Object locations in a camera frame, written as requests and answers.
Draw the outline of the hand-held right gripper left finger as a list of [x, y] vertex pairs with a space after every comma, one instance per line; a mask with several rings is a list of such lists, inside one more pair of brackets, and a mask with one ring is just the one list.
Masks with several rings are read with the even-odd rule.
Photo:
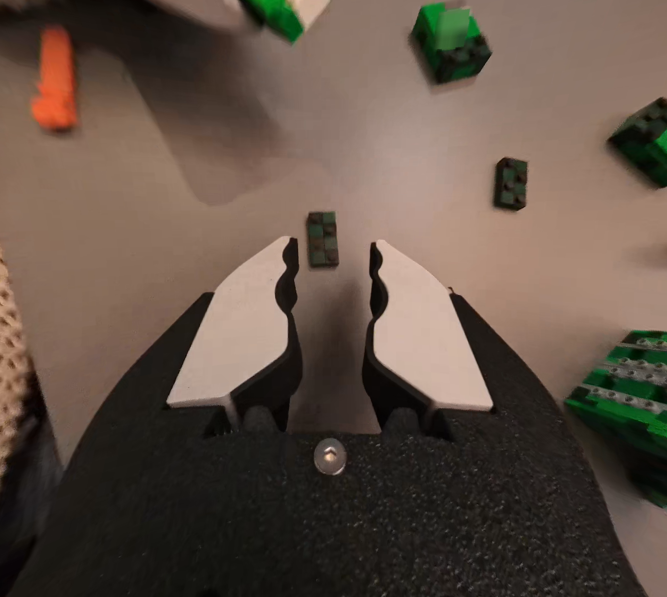
[[303, 377], [294, 318], [298, 241], [283, 236], [239, 266], [213, 292], [167, 406], [221, 408], [239, 429], [255, 408], [279, 432]]

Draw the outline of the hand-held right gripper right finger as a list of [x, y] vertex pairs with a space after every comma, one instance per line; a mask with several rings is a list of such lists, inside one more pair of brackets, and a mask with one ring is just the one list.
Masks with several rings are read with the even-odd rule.
[[452, 290], [386, 240], [372, 242], [369, 274], [362, 382], [381, 431], [404, 415], [417, 433], [448, 439], [449, 413], [490, 415], [494, 402]]

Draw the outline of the dark green lego plate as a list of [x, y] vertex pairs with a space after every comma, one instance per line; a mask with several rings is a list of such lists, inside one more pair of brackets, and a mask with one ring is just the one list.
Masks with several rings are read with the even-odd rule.
[[338, 228], [335, 211], [310, 212], [306, 220], [307, 254], [313, 269], [339, 265]]
[[493, 203], [498, 209], [519, 211], [527, 204], [528, 163], [505, 157], [496, 164]]

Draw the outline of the green pixel lego creeper body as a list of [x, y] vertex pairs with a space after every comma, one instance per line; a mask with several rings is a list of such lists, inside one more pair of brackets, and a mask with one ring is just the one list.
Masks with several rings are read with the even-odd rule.
[[564, 404], [621, 449], [629, 480], [666, 509], [666, 332], [631, 331]]

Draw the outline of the green lego block dark studs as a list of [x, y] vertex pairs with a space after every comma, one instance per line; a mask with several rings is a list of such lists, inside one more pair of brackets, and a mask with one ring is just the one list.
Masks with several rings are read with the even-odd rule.
[[655, 186], [666, 188], [666, 98], [632, 113], [607, 143]]

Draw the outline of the orange brick separator tool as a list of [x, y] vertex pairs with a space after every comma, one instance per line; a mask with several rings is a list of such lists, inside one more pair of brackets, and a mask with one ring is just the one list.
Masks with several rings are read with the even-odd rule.
[[46, 26], [40, 36], [38, 93], [31, 115], [42, 129], [66, 132], [78, 124], [77, 79], [71, 36], [62, 26]]

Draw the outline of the cream knit sweater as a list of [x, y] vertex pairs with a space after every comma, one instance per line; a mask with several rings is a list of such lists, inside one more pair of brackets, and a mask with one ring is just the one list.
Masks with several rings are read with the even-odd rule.
[[43, 420], [41, 393], [11, 276], [1, 255], [1, 484]]

